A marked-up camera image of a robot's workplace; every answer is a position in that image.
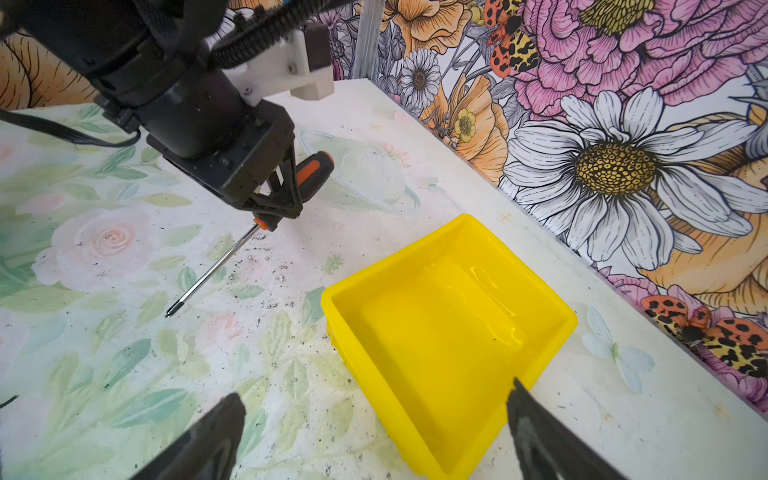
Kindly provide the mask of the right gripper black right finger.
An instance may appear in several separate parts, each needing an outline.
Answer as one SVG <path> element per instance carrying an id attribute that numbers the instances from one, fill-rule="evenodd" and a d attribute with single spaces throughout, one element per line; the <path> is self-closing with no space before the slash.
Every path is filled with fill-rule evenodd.
<path id="1" fill-rule="evenodd" d="M 623 475 L 544 409 L 519 379 L 506 401 L 522 476 L 533 479 L 621 479 Z"/>

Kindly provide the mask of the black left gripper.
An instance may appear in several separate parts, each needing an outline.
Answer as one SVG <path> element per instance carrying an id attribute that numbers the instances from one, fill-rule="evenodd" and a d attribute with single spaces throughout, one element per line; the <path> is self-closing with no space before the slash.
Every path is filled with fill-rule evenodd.
<path id="1" fill-rule="evenodd" d="M 153 136 L 147 143 L 224 203 L 253 210 L 254 222 L 274 231 L 302 210 L 294 138 L 288 112 L 263 100 L 245 117 L 240 132 L 207 155 L 180 157 Z"/>

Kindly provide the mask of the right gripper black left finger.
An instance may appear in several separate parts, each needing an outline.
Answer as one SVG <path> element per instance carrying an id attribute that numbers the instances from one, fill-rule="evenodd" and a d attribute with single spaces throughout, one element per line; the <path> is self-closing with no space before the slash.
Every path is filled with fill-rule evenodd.
<path id="1" fill-rule="evenodd" d="M 230 393 L 131 479 L 230 479 L 245 418 L 240 396 Z"/>

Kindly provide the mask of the black orange screwdriver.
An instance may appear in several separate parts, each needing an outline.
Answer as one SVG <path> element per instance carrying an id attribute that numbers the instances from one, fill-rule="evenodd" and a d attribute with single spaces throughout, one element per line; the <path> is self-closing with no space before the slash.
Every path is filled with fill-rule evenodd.
<path id="1" fill-rule="evenodd" d="M 302 200 L 302 207 L 311 200 L 330 178 L 335 168 L 333 157 L 325 151 L 314 153 L 297 165 L 297 180 Z M 255 234 L 271 232 L 263 230 L 254 220 L 254 225 L 238 239 L 208 270 L 197 279 L 184 294 L 165 312 L 164 317 L 174 316 L 215 274 L 230 260 Z"/>

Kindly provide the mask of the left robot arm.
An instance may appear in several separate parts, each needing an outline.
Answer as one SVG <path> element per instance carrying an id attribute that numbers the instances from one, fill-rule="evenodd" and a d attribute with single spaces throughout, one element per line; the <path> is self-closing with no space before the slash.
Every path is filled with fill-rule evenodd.
<path id="1" fill-rule="evenodd" d="M 319 1 L 297 1 L 238 19 L 214 45 L 224 1 L 5 1 L 1 32 L 23 31 L 82 75 L 105 117 L 145 140 L 263 229 L 298 217 L 333 160 L 298 161 L 287 111 L 249 104 L 226 70 L 263 57 L 290 33 L 323 34 L 308 18 Z"/>

